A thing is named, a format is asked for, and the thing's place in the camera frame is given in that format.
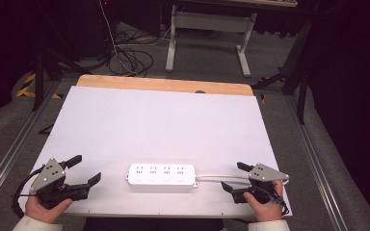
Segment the white metal desk frame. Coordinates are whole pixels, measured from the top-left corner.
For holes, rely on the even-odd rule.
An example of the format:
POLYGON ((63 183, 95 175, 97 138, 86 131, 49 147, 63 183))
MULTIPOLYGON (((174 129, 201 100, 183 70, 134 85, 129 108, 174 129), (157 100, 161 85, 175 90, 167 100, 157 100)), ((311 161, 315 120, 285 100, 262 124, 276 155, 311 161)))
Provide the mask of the white metal desk frame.
POLYGON ((211 30, 244 34, 244 39, 242 43, 238 44, 235 49, 243 75, 245 77, 250 77, 251 71, 245 52, 251 38, 251 33, 255 24, 256 17, 256 13, 252 13, 249 17, 215 15, 207 13, 184 13, 180 12, 176 5, 173 5, 171 10, 171 33, 166 61, 166 71, 173 71, 176 46, 175 35, 178 28, 211 30))

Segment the white board sheet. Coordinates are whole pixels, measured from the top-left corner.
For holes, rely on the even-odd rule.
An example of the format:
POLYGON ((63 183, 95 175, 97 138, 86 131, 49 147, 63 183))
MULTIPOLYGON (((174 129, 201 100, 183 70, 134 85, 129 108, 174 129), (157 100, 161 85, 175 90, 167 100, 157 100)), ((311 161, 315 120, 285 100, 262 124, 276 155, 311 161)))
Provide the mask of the white board sheet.
POLYGON ((68 209, 86 217, 252 218, 221 182, 234 190, 250 185, 238 162, 283 172, 252 95, 73 87, 35 166, 75 155, 83 161, 66 171, 67 183, 101 173, 88 199, 68 209), (198 185, 132 187, 132 164, 192 165, 198 185))

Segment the white power strip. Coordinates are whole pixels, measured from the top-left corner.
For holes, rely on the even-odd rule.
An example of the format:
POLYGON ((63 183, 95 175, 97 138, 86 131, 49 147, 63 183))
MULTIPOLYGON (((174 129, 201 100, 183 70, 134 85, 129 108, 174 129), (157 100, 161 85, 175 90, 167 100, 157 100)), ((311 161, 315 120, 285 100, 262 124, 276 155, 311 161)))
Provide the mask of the white power strip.
POLYGON ((183 164, 132 164, 126 174, 132 187, 191 189, 198 185, 196 169, 183 164))

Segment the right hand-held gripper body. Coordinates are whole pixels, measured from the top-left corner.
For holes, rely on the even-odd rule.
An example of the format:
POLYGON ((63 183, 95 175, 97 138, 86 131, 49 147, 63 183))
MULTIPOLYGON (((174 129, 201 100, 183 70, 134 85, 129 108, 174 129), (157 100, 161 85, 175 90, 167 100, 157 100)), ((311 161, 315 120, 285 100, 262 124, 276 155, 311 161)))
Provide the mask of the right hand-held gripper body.
POLYGON ((289 175, 280 172, 263 164, 257 164, 254 169, 248 172, 248 180, 250 185, 245 189, 235 190, 232 194, 235 203, 246 203, 244 193, 251 193, 256 200, 261 204, 266 204, 270 201, 276 204, 284 202, 273 185, 274 181, 280 180, 282 183, 289 181, 289 175))

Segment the black tripod stand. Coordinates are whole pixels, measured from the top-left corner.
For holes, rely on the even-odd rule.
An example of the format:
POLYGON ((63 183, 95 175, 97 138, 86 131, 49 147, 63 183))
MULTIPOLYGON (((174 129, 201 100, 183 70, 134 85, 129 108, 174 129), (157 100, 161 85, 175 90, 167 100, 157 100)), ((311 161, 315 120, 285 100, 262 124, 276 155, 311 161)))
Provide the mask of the black tripod stand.
POLYGON ((64 0, 27 0, 32 9, 31 26, 36 33, 34 49, 36 54, 36 98, 33 111, 43 103, 44 73, 52 81, 63 78, 60 63, 79 74, 90 72, 77 64, 79 60, 76 49, 72 44, 71 35, 67 28, 66 13, 62 2, 64 0))

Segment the aluminium floor rail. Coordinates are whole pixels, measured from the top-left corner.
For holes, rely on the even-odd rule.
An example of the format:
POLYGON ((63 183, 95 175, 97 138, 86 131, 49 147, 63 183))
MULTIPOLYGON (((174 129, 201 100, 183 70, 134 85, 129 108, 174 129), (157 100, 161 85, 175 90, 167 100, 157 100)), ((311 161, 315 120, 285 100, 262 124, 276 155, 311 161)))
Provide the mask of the aluminium floor rail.
POLYGON ((312 171, 314 180, 317 184, 318 191, 323 199, 327 212, 329 214, 334 231, 348 231, 348 226, 341 214, 341 211, 337 205, 335 196, 330 187, 326 174, 320 164, 317 153, 310 140, 309 134, 307 133, 306 127, 301 124, 299 117, 297 116, 295 100, 292 96, 285 96, 284 101, 290 111, 290 114, 294 118, 296 127, 299 130, 301 140, 304 144, 304 151, 310 169, 312 171))
POLYGON ((61 83, 54 81, 46 84, 43 101, 36 110, 35 98, 29 97, 15 97, 0 109, 0 188, 61 83))

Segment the black metal stand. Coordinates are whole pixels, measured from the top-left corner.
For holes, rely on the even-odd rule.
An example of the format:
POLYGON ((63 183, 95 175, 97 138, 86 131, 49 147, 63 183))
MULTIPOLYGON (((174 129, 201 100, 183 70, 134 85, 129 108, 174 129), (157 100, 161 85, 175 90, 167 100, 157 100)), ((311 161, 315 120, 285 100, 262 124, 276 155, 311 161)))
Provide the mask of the black metal stand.
POLYGON ((284 80, 281 92, 284 95, 292 95, 296 89, 299 90, 299 99, 296 114, 300 124, 304 124, 304 104, 307 92, 307 75, 305 73, 304 49, 307 43, 307 37, 310 33, 313 21, 307 19, 298 33, 296 40, 283 64, 279 73, 253 85, 254 90, 260 90, 272 85, 273 83, 284 80))

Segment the person's right hand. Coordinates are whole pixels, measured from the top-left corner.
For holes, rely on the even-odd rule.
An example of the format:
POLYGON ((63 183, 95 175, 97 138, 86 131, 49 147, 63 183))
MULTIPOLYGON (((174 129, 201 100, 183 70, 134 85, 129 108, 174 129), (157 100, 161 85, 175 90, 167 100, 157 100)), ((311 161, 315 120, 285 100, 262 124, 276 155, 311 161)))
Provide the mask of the person's right hand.
POLYGON ((253 209, 256 220, 258 222, 275 221, 282 219, 283 206, 281 204, 276 204, 275 202, 261 204, 249 192, 245 192, 244 197, 253 209))

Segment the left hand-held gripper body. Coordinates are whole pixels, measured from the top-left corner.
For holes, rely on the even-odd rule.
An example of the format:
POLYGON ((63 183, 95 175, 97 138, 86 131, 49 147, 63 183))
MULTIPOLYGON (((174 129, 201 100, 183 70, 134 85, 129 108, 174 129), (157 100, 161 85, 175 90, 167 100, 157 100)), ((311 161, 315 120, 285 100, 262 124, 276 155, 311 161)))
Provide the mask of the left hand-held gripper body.
POLYGON ((69 185, 65 183, 66 169, 61 163, 51 158, 39 171, 32 183, 30 193, 34 194, 39 203, 46 209, 52 209, 65 199, 72 201, 84 200, 89 196, 90 186, 86 184, 69 185))

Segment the yellow black floor tape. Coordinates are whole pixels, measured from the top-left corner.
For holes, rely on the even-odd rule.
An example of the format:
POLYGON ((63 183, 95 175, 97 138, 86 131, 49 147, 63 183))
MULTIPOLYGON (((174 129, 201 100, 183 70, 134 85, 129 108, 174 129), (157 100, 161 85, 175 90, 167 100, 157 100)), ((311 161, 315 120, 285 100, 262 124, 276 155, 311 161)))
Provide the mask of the yellow black floor tape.
POLYGON ((36 79, 36 74, 34 72, 31 72, 24 80, 22 86, 16 93, 16 96, 35 98, 37 94, 34 91, 30 91, 30 87, 32 86, 32 83, 35 81, 35 79, 36 79))

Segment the person's dark clothing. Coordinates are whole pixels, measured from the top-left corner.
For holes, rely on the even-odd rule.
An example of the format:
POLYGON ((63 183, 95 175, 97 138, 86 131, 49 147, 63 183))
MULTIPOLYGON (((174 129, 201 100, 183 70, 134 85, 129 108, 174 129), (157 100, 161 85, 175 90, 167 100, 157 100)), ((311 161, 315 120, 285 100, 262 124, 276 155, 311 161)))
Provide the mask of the person's dark clothing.
POLYGON ((87 218, 83 231, 222 231, 214 218, 87 218))

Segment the person's left hand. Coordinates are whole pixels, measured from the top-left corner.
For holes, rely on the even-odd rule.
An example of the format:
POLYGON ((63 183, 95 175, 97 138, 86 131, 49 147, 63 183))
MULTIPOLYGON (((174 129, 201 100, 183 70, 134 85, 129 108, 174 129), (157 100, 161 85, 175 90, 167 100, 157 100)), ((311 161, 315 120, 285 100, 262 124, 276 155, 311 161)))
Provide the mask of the person's left hand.
POLYGON ((30 196, 25 204, 25 215, 35 220, 53 224, 72 204, 71 199, 65 199, 52 209, 46 209, 39 203, 36 196, 30 196))

